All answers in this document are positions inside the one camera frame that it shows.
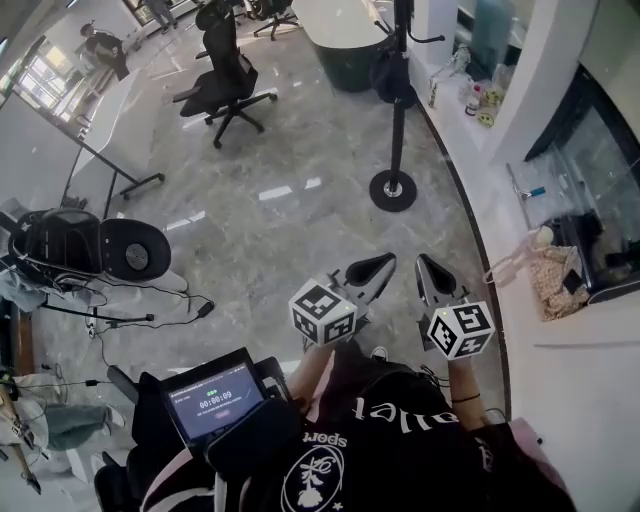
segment stanchion base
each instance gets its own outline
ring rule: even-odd
[[[409,208],[418,197],[418,189],[413,178],[408,174],[398,172],[398,186],[391,192],[389,181],[391,171],[386,170],[376,174],[369,184],[369,195],[373,203],[386,212],[403,212]]]

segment leg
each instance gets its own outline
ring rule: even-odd
[[[162,14],[165,18],[167,18],[167,21],[171,25],[173,25],[174,27],[178,26],[178,22],[173,17],[173,14],[171,14],[171,9],[169,9],[169,6],[164,3],[164,0],[158,1],[158,10],[160,14]]]
[[[167,25],[167,22],[162,18],[161,11],[158,9],[158,4],[156,4],[155,2],[149,2],[147,3],[147,7],[151,11],[151,14],[153,14],[155,20],[162,27],[162,30],[168,29],[169,26]]]
[[[254,31],[253,36],[258,37],[258,34],[260,32],[262,32],[263,30],[267,30],[268,28],[271,28],[273,26],[275,26],[275,21],[271,21],[270,23],[267,23],[264,27],[260,27],[258,30]]]
[[[114,62],[113,70],[116,72],[118,81],[122,82],[127,76],[129,76],[129,69],[127,68],[127,59],[122,56]]]
[[[267,98],[273,101],[273,100],[277,100],[278,96],[276,96],[271,92],[265,92],[264,94],[260,94],[259,96],[254,96],[253,98],[242,100],[241,102],[238,103],[238,108],[241,108],[241,109],[247,108],[248,106],[258,103],[259,101],[265,100]]]
[[[233,119],[233,115],[234,114],[232,112],[228,112],[227,115],[224,116],[224,119],[222,120],[222,123],[220,124],[220,128],[218,128],[218,132],[216,133],[216,136],[213,139],[213,146],[216,149],[220,149],[222,147],[222,144],[220,144],[220,137],[222,137],[222,134],[227,129],[227,126],[229,126],[229,123]]]
[[[106,406],[51,404],[45,411],[49,447],[70,450],[85,443],[109,419]]]
[[[256,121],[253,117],[248,116],[244,112],[240,111],[236,114],[239,118],[244,119],[247,123],[254,126],[258,133],[262,133],[264,131],[264,126],[262,126],[258,121]]]

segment black office chair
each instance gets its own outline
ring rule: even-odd
[[[240,117],[253,125],[258,133],[264,131],[257,120],[245,114],[243,110],[264,99],[275,101],[278,96],[273,93],[251,97],[258,79],[258,72],[249,59],[240,53],[236,41],[236,25],[233,12],[227,9],[220,12],[220,7],[211,2],[196,16],[196,25],[204,30],[202,42],[206,48],[196,59],[211,58],[213,71],[200,75],[192,89],[174,96],[173,102],[186,100],[180,110],[182,117],[191,117],[202,112],[209,116],[204,120],[211,125],[214,119],[222,117],[213,145],[220,149],[220,137],[234,117]]]
[[[293,0],[251,0],[251,5],[258,19],[271,19],[264,27],[256,30],[253,33],[253,37],[258,37],[260,32],[273,27],[271,28],[271,40],[275,41],[275,33],[280,25],[290,25],[300,28],[298,22],[292,21],[296,17],[294,14],[285,14],[285,11],[291,5],[292,1]]]

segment bottle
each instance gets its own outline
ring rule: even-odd
[[[467,95],[467,105],[464,109],[464,113],[470,117],[475,117],[480,108],[480,98],[482,96],[482,89],[479,85],[474,85],[471,91]]]

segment black stanchion post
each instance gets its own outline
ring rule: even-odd
[[[411,105],[410,97],[415,94],[409,80],[409,55],[407,54],[407,34],[410,31],[412,0],[395,0],[393,12],[395,19],[394,45],[391,59],[395,59],[394,72],[397,73],[397,91],[406,97],[396,97],[393,105],[393,135],[391,141],[391,169],[376,174],[369,184],[369,195],[374,204],[387,212],[402,212],[409,208],[418,197],[415,182],[408,174],[400,170],[402,146],[404,144],[405,110]],[[439,36],[417,42],[442,41]]]

